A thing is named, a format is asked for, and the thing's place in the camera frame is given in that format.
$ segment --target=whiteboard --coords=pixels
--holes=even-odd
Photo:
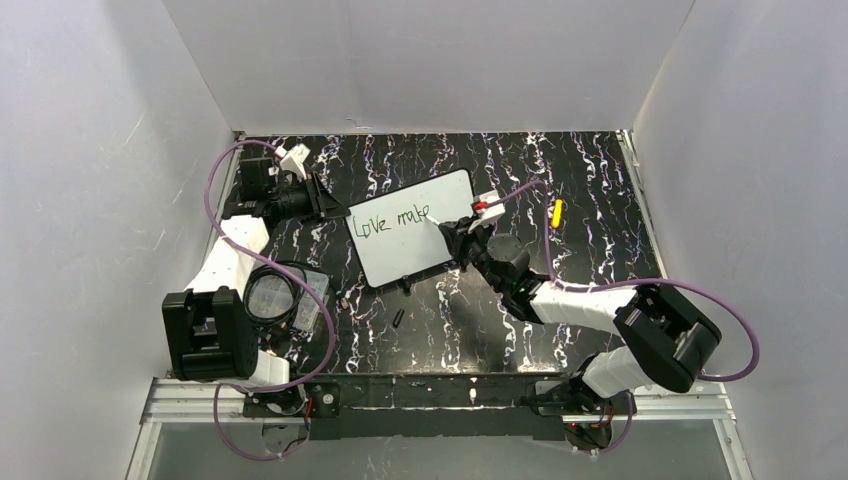
[[[350,238],[370,287],[380,287],[451,260],[439,228],[472,214],[471,176],[460,169],[350,207]]]

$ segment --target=yellow marker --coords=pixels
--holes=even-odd
[[[551,227],[559,228],[559,221],[562,218],[562,199],[558,198],[554,203],[554,216],[551,217]]]

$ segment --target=whiteboard black border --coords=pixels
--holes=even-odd
[[[434,176],[429,177],[429,178],[425,178],[424,180],[419,180],[415,183],[410,183],[409,185],[404,185],[404,186],[398,188],[397,190],[392,190],[390,192],[384,192],[384,193],[381,193],[380,195],[377,195],[377,196],[374,196],[374,197],[371,197],[371,198],[366,198],[365,200],[362,200],[361,202],[352,203],[352,204],[348,205],[348,208],[355,207],[355,206],[361,205],[365,202],[370,202],[371,200],[376,200],[380,197],[385,197],[386,195],[391,195],[393,193],[397,193],[397,192],[404,190],[406,188],[414,187],[416,185],[420,185],[422,183],[429,182],[430,180],[435,180],[439,177],[443,177],[445,175],[450,175],[452,173],[456,173],[456,172],[459,172],[459,171],[463,171],[463,172],[465,172],[466,175],[468,175],[468,184],[471,185],[471,198],[473,199],[475,193],[474,193],[474,181],[471,179],[471,171],[468,170],[466,167],[460,167],[460,168],[455,168],[453,170],[450,170],[448,172],[444,172],[444,173],[440,173],[438,175],[434,175]],[[368,274],[365,273],[365,269],[362,267],[362,259],[359,258],[359,250],[356,249],[356,242],[353,241],[353,232],[350,229],[350,223],[348,222],[348,218],[350,218],[350,215],[348,215],[347,217],[344,218],[345,227],[347,227],[347,234],[348,234],[348,237],[350,238],[351,245],[353,246],[353,253],[356,255],[356,261],[359,262],[359,268],[362,270],[362,276],[365,277],[365,285],[372,290],[380,290],[380,291],[385,291],[385,290],[390,290],[392,288],[397,288],[399,286],[399,284],[401,283],[402,278],[399,278],[397,280],[392,280],[390,282],[386,282],[382,285],[377,285],[377,286],[371,285],[371,282],[368,280]],[[410,283],[420,282],[421,280],[424,280],[425,278],[429,278],[429,277],[436,275],[440,272],[448,271],[444,267],[446,265],[449,265],[451,262],[453,262],[453,260],[449,260],[447,262],[440,263],[438,265],[433,265],[432,267],[426,268],[424,270],[419,270],[417,272],[411,273],[411,274],[407,275],[407,277],[409,278],[409,282]]]

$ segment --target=yellow object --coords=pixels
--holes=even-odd
[[[562,199],[558,198],[554,203],[554,216],[551,217],[551,227],[559,228],[559,221],[562,218]]]

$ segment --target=white wall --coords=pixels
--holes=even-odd
[[[0,477],[122,478],[230,129],[158,0],[2,12]]]
[[[670,275],[759,333],[728,385],[757,478],[845,477],[846,26],[845,2],[698,1],[635,125]],[[729,325],[711,370],[750,354]]]
[[[628,128],[693,0],[164,1],[257,134]]]

